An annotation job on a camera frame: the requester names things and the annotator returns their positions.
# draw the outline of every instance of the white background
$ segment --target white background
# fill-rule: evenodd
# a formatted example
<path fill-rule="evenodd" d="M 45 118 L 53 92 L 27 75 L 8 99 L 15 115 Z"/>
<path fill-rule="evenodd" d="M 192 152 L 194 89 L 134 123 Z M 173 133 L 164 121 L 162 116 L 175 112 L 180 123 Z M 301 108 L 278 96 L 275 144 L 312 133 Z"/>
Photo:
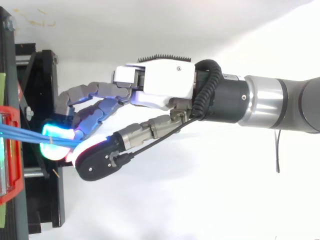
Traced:
<path fill-rule="evenodd" d="M 109 81 L 153 54 L 215 59 L 224 73 L 320 76 L 320 1 L 3 0 L 17 43 L 59 56 L 59 91 Z M 106 135 L 163 114 L 126 106 Z M 65 168 L 66 222 L 34 240 L 315 240 L 320 136 L 195 122 L 96 182 Z"/>

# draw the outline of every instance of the black coiled cable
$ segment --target black coiled cable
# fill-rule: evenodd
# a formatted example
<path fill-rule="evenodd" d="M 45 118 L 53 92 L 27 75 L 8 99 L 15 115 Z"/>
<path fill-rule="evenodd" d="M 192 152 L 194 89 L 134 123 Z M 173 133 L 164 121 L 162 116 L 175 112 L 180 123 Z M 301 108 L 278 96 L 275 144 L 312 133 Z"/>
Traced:
<path fill-rule="evenodd" d="M 192 115 L 202 120 L 209 108 L 209 101 L 215 94 L 215 90 L 222 77 L 221 68 L 214 60 L 202 60 L 195 65 L 195 69 L 199 71 L 208 71 L 209 77 L 203 88 L 195 96 L 192 104 Z"/>
<path fill-rule="evenodd" d="M 125 153 L 120 155 L 118 158 L 129 158 L 133 159 L 138 154 L 144 152 L 145 150 L 148 150 L 149 148 L 153 147 L 154 145 L 162 142 L 163 140 L 167 139 L 171 135 L 175 134 L 185 126 L 197 121 L 202 120 L 207 113 L 207 110 L 209 108 L 209 101 L 214 96 L 215 90 L 217 88 L 217 85 L 219 84 L 219 81 L 222 77 L 221 68 L 214 60 L 202 60 L 198 62 L 195 65 L 195 69 L 199 71 L 208 71 L 209 77 L 207 82 L 204 84 L 200 92 L 196 95 L 194 102 L 192 104 L 192 111 L 191 114 L 193 115 L 192 119 L 190 119 L 187 122 L 184 122 L 182 125 L 176 127 L 171 132 L 167 133 L 166 135 L 162 136 L 158 140 L 150 143 L 147 146 L 144 146 L 143 148 L 132 152 L 132 153 Z"/>

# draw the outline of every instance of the blue cable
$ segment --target blue cable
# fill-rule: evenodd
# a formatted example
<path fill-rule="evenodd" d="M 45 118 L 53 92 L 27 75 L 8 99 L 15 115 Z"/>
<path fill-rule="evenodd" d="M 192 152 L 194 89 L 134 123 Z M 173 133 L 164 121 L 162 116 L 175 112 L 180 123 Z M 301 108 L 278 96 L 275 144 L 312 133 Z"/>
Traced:
<path fill-rule="evenodd" d="M 30 135 L 27 135 L 27 134 L 24 134 L 24 133 L 20 133 L 19 131 L 15 131 L 14 133 L 12 133 L 11 130 L 7 130 L 7 129 L 2 129 L 2 127 L 0 126 L 0 132 L 2 132 L 3 134 L 9 134 L 9 135 L 15 135 L 17 137 L 21 137 L 21 138 L 34 138 L 34 139 L 39 139 L 39 137 L 34 137 L 34 136 L 30 136 Z M 50 140 L 50 136 L 47 136 L 47 135 L 42 135 L 41 134 L 41 138 L 40 139 L 43 139 L 43 140 Z M 82 141 L 80 140 L 72 140 L 72 139 L 66 139 L 66 138 L 61 138 L 61 137 L 55 137 L 55 136 L 52 136 L 51 137 L 52 141 L 53 142 L 58 142 L 58 141 L 66 141 L 66 142 L 72 142 L 72 143 L 75 143 L 75 144 L 79 144 L 81 143 Z"/>
<path fill-rule="evenodd" d="M 37 133 L 34 131 L 29 131 L 26 129 L 8 126 L 5 124 L 0 124 L 0 137 L 5 139 L 14 139 L 21 142 L 28 142 L 28 143 L 44 143 L 44 144 L 54 144 L 68 148 L 75 148 L 81 140 L 71 140 L 61 137 L 54 137 L 54 136 L 46 136 L 42 135 L 41 133 Z"/>
<path fill-rule="evenodd" d="M 41 144 L 41 143 L 50 144 L 50 141 L 48 141 L 48 140 L 32 139 L 32 138 L 27 138 L 27 137 L 16 137 L 13 135 L 8 135 L 8 134 L 1 134 L 0 137 L 2 137 L 4 139 L 12 139 L 12 140 L 17 140 L 17 141 L 27 142 L 27 143 L 32 143 L 32 144 Z M 77 146 L 76 144 L 69 144 L 66 142 L 53 142 L 52 144 L 58 145 L 61 147 L 71 148 L 71 149 L 74 149 Z"/>
<path fill-rule="evenodd" d="M 26 130 L 26 129 L 23 129 L 23 128 L 19 128 L 19 127 L 14 127 L 14 126 L 8 126 L 8 125 L 5 125 L 5 124 L 0 124 L 0 131 L 1 129 L 5 129 L 5 130 L 8 130 L 8 131 L 13 131 L 13 132 L 16 132 L 18 134 L 25 134 L 25 135 L 28 135 L 28 136 L 34 136 L 36 138 L 42 138 L 42 139 L 50 139 L 50 136 L 47 136 L 47 135 L 42 135 L 41 133 L 38 133 L 38 132 L 34 132 L 34 131 L 30 131 L 30 130 Z M 51 137 L 52 140 L 56 139 L 56 141 L 58 140 L 65 140 L 65 138 L 61 138 L 61 137 L 55 137 L 55 136 L 52 136 Z M 81 140 L 71 140 L 71 139 L 68 139 L 70 141 L 74 141 L 74 142 L 78 142 L 78 143 L 81 143 L 82 141 Z"/>

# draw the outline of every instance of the screw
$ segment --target screw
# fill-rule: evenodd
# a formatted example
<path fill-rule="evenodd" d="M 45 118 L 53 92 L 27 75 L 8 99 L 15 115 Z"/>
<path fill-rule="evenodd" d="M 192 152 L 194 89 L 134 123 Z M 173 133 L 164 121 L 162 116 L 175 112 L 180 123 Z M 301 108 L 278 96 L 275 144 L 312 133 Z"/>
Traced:
<path fill-rule="evenodd" d="M 13 16 L 7 16 L 3 22 L 5 29 L 8 29 L 10 32 L 16 30 L 16 19 Z"/>
<path fill-rule="evenodd" d="M 31 108 L 29 106 L 27 106 L 25 108 L 25 117 L 28 121 L 30 121 L 32 119 L 32 117 L 34 116 L 34 111 L 31 110 Z"/>
<path fill-rule="evenodd" d="M 53 58 L 52 58 L 52 61 L 53 61 L 53 65 L 57 65 L 59 63 L 59 58 L 57 55 L 54 55 Z"/>

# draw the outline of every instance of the black cable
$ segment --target black cable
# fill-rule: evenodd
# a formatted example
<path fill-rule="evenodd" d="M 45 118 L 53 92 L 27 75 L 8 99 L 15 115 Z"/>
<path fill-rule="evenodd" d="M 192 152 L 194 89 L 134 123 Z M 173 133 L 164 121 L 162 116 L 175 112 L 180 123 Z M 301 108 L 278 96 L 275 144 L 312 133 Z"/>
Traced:
<path fill-rule="evenodd" d="M 207 113 L 210 99 L 215 94 L 217 85 L 222 79 L 222 72 L 220 66 L 214 60 L 202 60 L 195 65 L 195 69 L 209 71 L 207 82 L 192 103 L 192 115 L 202 120 Z"/>
<path fill-rule="evenodd" d="M 170 137 L 171 135 L 175 134 L 176 132 L 178 132 L 179 130 L 181 130 L 182 128 L 184 128 L 185 126 L 197 121 L 198 118 L 194 117 L 189 121 L 186 121 L 185 123 L 181 124 L 180 126 L 176 127 L 174 130 L 172 130 L 171 132 L 167 133 L 166 135 L 160 137 L 159 139 L 155 140 L 154 142 L 148 144 L 147 146 L 144 146 L 143 148 L 131 153 L 132 158 L 134 158 L 135 156 L 137 156 L 138 154 L 144 152 L 145 150 L 148 150 L 149 148 L 153 147 L 154 145 L 162 142 L 163 140 L 167 139 L 168 137 Z"/>
<path fill-rule="evenodd" d="M 147 146 L 144 146 L 143 148 L 129 153 L 126 157 L 132 159 L 138 154 L 144 152 L 145 150 L 148 150 L 149 148 L 153 147 L 154 145 L 162 142 L 163 140 L 167 139 L 171 135 L 175 134 L 185 126 L 197 121 L 202 120 L 208 110 L 209 102 L 212 96 L 215 94 L 215 90 L 217 85 L 220 82 L 220 79 L 222 78 L 222 72 L 221 68 L 214 60 L 202 60 L 195 64 L 195 69 L 199 71 L 209 71 L 209 77 L 205 83 L 205 85 L 202 87 L 200 92 L 195 96 L 194 102 L 192 103 L 192 111 L 191 114 L 193 115 L 193 118 L 180 126 L 176 127 L 171 132 L 167 133 L 166 135 L 160 137 L 159 139 L 155 140 L 154 142 L 150 143 Z"/>
<path fill-rule="evenodd" d="M 279 134 L 277 136 L 277 132 L 276 130 L 274 130 L 275 133 L 275 170 L 276 172 L 279 174 L 280 173 L 280 164 L 279 164 L 279 141 L 280 141 L 280 134 L 281 134 L 281 130 L 279 130 Z"/>

